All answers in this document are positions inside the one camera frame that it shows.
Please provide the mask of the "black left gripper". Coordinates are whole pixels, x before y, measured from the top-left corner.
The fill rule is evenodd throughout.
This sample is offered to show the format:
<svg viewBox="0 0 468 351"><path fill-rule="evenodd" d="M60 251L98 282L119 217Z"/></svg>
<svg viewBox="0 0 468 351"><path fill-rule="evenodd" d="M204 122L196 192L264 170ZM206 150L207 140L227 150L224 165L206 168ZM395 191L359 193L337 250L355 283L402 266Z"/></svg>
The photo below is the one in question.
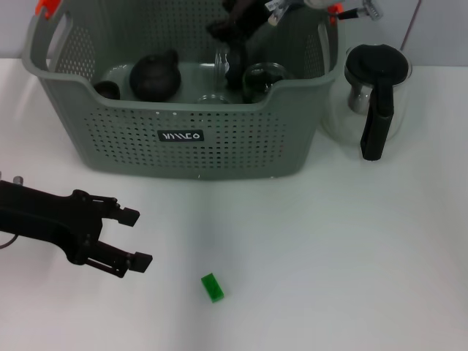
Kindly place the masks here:
<svg viewBox="0 0 468 351"><path fill-rule="evenodd" d="M54 244L71 263L87 264L118 278L127 271L145 273L153 257L98 241L102 218L134 227L139 217L139 211L122 208L114 197L94 196L92 203L80 190L62 197L1 182L2 232Z"/></svg>

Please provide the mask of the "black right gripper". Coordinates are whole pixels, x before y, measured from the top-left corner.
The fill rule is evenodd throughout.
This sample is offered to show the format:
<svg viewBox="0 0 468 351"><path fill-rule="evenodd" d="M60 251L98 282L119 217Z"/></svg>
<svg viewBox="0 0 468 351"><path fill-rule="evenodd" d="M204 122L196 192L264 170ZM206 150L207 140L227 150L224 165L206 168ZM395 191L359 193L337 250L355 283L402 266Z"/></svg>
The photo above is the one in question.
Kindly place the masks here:
<svg viewBox="0 0 468 351"><path fill-rule="evenodd" d="M230 20L214 21L206 26L207 32L217 40L235 40L237 29L244 37L251 37L269 17L266 1L233 1L229 10Z"/></svg>

